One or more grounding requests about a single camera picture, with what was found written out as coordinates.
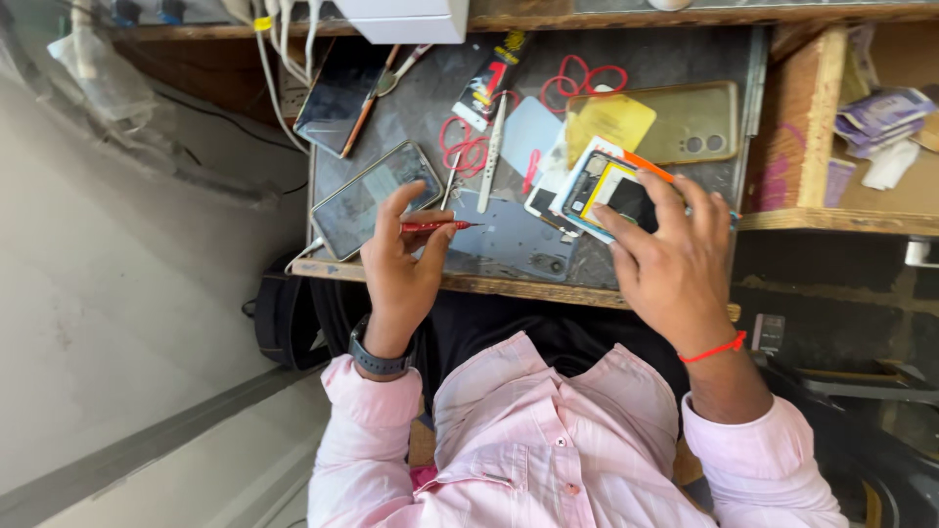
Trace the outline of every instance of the screwdriver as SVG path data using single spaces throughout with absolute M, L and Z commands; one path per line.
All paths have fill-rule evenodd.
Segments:
M 474 225 L 485 225 L 485 224 L 471 224 L 465 220 L 454 220 L 452 222 L 430 222 L 428 224 L 410 224 L 403 223 L 401 224 L 402 233 L 423 233 L 426 231 L 434 231 L 438 227 L 444 227 L 447 224 L 456 225 L 457 229 L 466 229 L 467 227 L 473 227 Z

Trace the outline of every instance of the man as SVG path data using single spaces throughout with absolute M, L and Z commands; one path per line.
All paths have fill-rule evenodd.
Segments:
M 664 180 L 643 171 L 639 180 L 655 203 L 653 235 L 605 206 L 595 212 L 616 238 L 623 297 L 648 327 L 577 306 L 500 311 L 517 301 L 496 296 L 441 294 L 435 305 L 455 231 L 414 237 L 400 223 L 453 214 L 402 216 L 421 183 L 381 205 L 362 248 L 373 313 L 353 332 L 351 355 L 322 375 L 332 416 L 310 481 L 310 526 L 848 526 L 819 475 L 811 428 L 770 394 L 727 316 L 724 200 L 678 176 L 689 217 Z M 411 256 L 425 244 L 420 260 Z M 590 316 L 570 315 L 582 310 Z M 400 365 L 412 337 L 430 342 L 420 373 Z M 439 473 L 415 490 L 404 457 L 422 389 Z M 716 521 L 670 481 L 679 409 Z

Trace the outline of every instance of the phone frame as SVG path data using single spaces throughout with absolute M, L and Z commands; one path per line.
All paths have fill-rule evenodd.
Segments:
M 297 130 L 297 126 L 300 123 L 300 117 L 303 115 L 303 111 L 306 110 L 306 104 L 307 102 L 310 101 L 310 96 L 313 95 L 313 90 L 316 89 L 316 83 L 319 82 L 319 74 L 322 73 L 323 69 L 326 67 L 326 61 L 330 60 L 330 52 L 332 52 L 332 46 L 335 45 L 336 39 L 338 39 L 338 37 L 333 37 L 332 40 L 330 41 L 330 46 L 326 50 L 326 56 L 323 57 L 323 64 L 322 66 L 319 67 L 318 70 L 316 70 L 316 76 L 313 79 L 313 83 L 310 85 L 310 93 L 307 94 L 306 99 L 303 100 L 303 106 L 300 107 L 300 113 L 297 114 L 297 120 L 294 121 L 294 124 L 293 124 L 293 127 L 291 127 L 291 130 L 293 131 L 293 133 L 300 136 L 301 138 L 309 141 L 310 143 L 315 144 L 318 148 L 322 148 L 323 150 L 326 150 L 333 156 L 342 160 L 348 155 L 349 151 L 352 149 L 352 145 L 355 143 L 356 137 L 359 136 L 359 131 L 362 129 L 362 124 L 365 122 L 365 118 L 368 117 L 368 113 L 372 110 L 372 106 L 375 104 L 375 99 L 377 99 L 378 83 L 381 82 L 381 79 L 391 69 L 392 64 L 394 63 L 394 58 L 398 55 L 398 50 L 401 49 L 401 44 L 394 44 L 392 47 L 392 50 L 388 53 L 388 58 L 385 59 L 385 70 L 375 80 L 375 84 L 372 85 L 371 91 L 369 91 L 368 95 L 365 96 L 364 101 L 362 101 L 362 112 L 359 114 L 359 118 L 356 120 L 355 125 L 352 127 L 352 131 L 349 132 L 349 137 L 346 139 L 346 145 L 343 147 L 342 152 L 337 152 L 333 150 L 331 147 L 329 147 L 328 145 L 320 143 L 319 141 L 316 141 L 312 137 L 307 137 L 305 135 L 300 134 L 300 132 Z
M 414 146 L 414 149 L 417 150 L 417 153 L 418 153 L 418 155 L 419 155 L 420 158 L 421 158 L 421 162 L 423 163 L 423 166 L 427 167 L 427 172 L 430 173 L 431 178 L 433 178 L 434 181 L 437 183 L 437 188 L 439 189 L 438 192 L 437 192 L 437 194 L 435 194 L 434 196 L 432 196 L 430 199 L 428 199 L 426 202 L 422 203 L 420 206 L 418 206 L 418 207 L 415 208 L 414 210 L 424 210 L 424 209 L 426 209 L 428 206 L 430 206 L 431 204 L 433 204 L 434 202 L 440 200 L 440 199 L 443 197 L 443 194 L 444 194 L 444 192 L 445 192 L 444 189 L 443 189 L 443 183 L 440 182 L 440 177 L 437 176 L 437 172 L 434 171 L 434 166 L 431 165 L 430 162 L 427 160 L 427 156 L 424 155 L 423 150 L 421 150 L 421 146 L 418 145 L 416 141 L 413 141 L 413 140 L 410 140 L 410 139 L 406 139 L 405 141 L 402 141 L 402 142 L 401 142 L 400 144 L 398 144 L 395 148 L 392 148 L 392 149 L 389 150 L 384 156 L 382 156 L 381 158 L 379 158 L 377 162 L 372 163 L 371 165 L 369 165 L 368 168 L 366 168 L 365 170 L 363 170 L 363 171 L 361 171 L 359 174 L 357 174 L 355 178 L 353 178 L 353 179 L 349 180 L 348 182 L 346 182 L 345 185 L 343 185 L 342 187 L 340 187 L 339 189 L 337 189 L 334 193 L 330 194 L 329 196 L 327 196 L 326 198 L 324 198 L 323 200 L 321 200 L 319 203 L 317 203 L 316 205 L 314 205 L 312 209 L 310 209 L 310 224 L 313 225 L 313 228 L 316 230 L 316 232 L 319 233 L 319 235 L 323 238 L 323 245 L 326 246 L 326 249 L 327 249 L 327 251 L 330 252 L 330 255 L 332 255 L 332 257 L 335 258 L 336 260 L 338 260 L 339 262 L 346 262 L 347 260 L 350 260 L 350 259 L 352 259 L 352 258 L 355 258 L 355 256 L 359 254 L 359 251 L 361 250 L 362 247 L 359 246 L 359 248 L 357 248 L 355 251 L 353 251 L 352 253 L 350 253 L 348 256 L 346 256 L 346 257 L 344 257 L 344 258 L 340 258 L 339 256 L 337 256 L 337 255 L 336 255 L 336 252 L 332 249 L 332 245 L 330 244 L 330 240 L 326 237 L 326 234 L 323 232 L 323 230 L 320 229 L 319 224 L 316 223 L 316 217 L 314 216 L 314 213 L 315 213 L 316 210 L 318 210 L 320 207 L 326 205 L 326 203 L 329 202 L 330 200 L 332 200 L 334 197 L 338 196 L 339 193 L 341 193 L 346 187 L 348 187 L 349 185 L 352 185 L 353 183 L 355 183 L 355 182 L 358 181 L 359 179 L 364 178 L 365 175 L 367 175 L 372 169 L 374 169 L 375 167 L 379 166 L 382 162 L 384 162 L 384 161 L 385 161 L 385 158 L 388 158 L 389 156 L 391 156 L 392 154 L 394 154 L 399 148 L 403 147 L 404 145 L 406 145 L 406 144 L 408 144 L 408 143 L 411 143 L 411 144 Z

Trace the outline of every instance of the red thread bracelet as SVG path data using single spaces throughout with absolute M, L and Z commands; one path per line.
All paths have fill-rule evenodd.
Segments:
M 704 352 L 703 354 L 699 354 L 691 359 L 685 358 L 684 356 L 682 356 L 682 354 L 678 354 L 678 358 L 684 361 L 685 363 L 692 363 L 692 362 L 698 361 L 699 359 L 704 359 L 708 356 L 713 356 L 714 354 L 717 354 L 718 352 L 723 352 L 726 349 L 733 349 L 733 351 L 737 351 L 740 349 L 740 347 L 744 346 L 744 339 L 746 338 L 747 338 L 747 331 L 741 330 L 737 332 L 737 338 L 726 345 L 721 345 L 717 347 L 716 349 L 710 349 Z

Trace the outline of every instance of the black watch strap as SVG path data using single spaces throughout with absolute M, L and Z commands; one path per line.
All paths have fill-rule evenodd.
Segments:
M 365 336 L 365 327 L 368 326 L 368 319 L 372 314 L 365 314 L 365 317 L 359 321 L 352 329 L 349 335 L 349 355 L 355 359 L 356 363 L 362 366 L 366 372 L 372 374 L 398 374 L 404 372 L 410 366 L 410 354 L 395 359 L 382 359 L 368 353 L 362 346 L 362 338 Z

